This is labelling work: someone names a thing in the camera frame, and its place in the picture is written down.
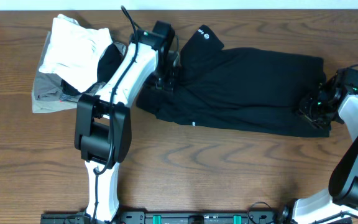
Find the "wood grain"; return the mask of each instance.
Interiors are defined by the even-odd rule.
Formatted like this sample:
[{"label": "wood grain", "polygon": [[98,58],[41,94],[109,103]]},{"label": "wood grain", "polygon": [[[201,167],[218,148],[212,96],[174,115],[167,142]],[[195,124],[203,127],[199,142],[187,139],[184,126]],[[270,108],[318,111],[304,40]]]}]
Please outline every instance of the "wood grain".
[{"label": "wood grain", "polygon": [[[0,223],[38,223],[40,214],[88,204],[88,178],[73,146],[75,110],[32,114],[35,69],[58,13],[127,42],[120,11],[0,12]],[[358,63],[358,11],[136,11],[142,27],[171,22],[180,47],[202,24],[225,48],[257,47],[324,58],[328,77]],[[179,126],[132,110],[132,146],[119,174],[122,205],[153,210],[277,207],[328,186],[351,144],[345,126],[305,139]]]}]

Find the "wooden surface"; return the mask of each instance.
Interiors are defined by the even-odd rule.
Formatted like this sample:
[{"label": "wooden surface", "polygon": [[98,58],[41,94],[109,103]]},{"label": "wooden surface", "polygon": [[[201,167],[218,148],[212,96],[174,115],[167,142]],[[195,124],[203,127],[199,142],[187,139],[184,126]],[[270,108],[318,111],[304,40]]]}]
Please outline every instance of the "wooden surface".
[{"label": "wooden surface", "polygon": [[[0,12],[0,223],[39,223],[43,212],[88,204],[88,175],[74,148],[75,110],[32,114],[35,69],[51,29],[64,13],[108,27],[127,42],[120,11]],[[324,58],[328,77],[358,63],[358,11],[139,11],[151,29],[173,24],[182,47],[206,24],[225,48],[257,47]],[[303,139],[192,126],[132,110],[132,146],[119,173],[121,205],[153,210],[246,210],[278,207],[328,186],[351,144],[334,124],[330,138]]]}]

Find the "black garment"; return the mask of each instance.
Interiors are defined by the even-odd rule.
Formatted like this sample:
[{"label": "black garment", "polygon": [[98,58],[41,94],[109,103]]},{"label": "black garment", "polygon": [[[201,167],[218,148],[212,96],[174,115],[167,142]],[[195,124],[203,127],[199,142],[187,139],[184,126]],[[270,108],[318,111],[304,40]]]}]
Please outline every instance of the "black garment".
[{"label": "black garment", "polygon": [[[104,52],[103,57],[98,63],[98,83],[107,83],[112,75],[116,72],[121,64],[121,53],[115,44],[109,45]],[[60,86],[63,88],[62,92],[70,96],[78,96],[83,93],[89,93],[93,86],[90,86],[85,92],[80,93],[76,88],[68,84],[65,80],[62,80]]]},{"label": "black garment", "polygon": [[223,47],[211,29],[201,26],[181,50],[174,94],[144,88],[137,106],[178,124],[329,136],[328,130],[314,129],[295,114],[300,99],[326,81],[323,59]]}]

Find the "white towel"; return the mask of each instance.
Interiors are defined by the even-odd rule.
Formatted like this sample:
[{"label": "white towel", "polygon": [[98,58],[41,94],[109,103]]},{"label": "white towel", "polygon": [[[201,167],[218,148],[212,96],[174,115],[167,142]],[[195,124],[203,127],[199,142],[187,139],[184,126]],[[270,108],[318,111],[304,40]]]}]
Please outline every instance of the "white towel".
[{"label": "white towel", "polygon": [[108,28],[85,29],[72,18],[59,14],[53,19],[52,36],[42,73],[56,73],[79,92],[98,81],[98,63],[112,44]]}]

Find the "black shirt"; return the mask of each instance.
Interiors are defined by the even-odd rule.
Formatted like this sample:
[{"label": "black shirt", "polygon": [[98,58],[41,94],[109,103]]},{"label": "black shirt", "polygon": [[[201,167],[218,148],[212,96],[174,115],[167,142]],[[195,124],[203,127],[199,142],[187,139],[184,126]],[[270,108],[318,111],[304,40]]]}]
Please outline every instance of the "black shirt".
[{"label": "black shirt", "polygon": [[137,106],[178,124],[300,137],[328,137],[295,111],[326,81],[323,59],[253,48],[222,50],[201,26],[181,50],[179,84],[172,95],[144,88]]}]

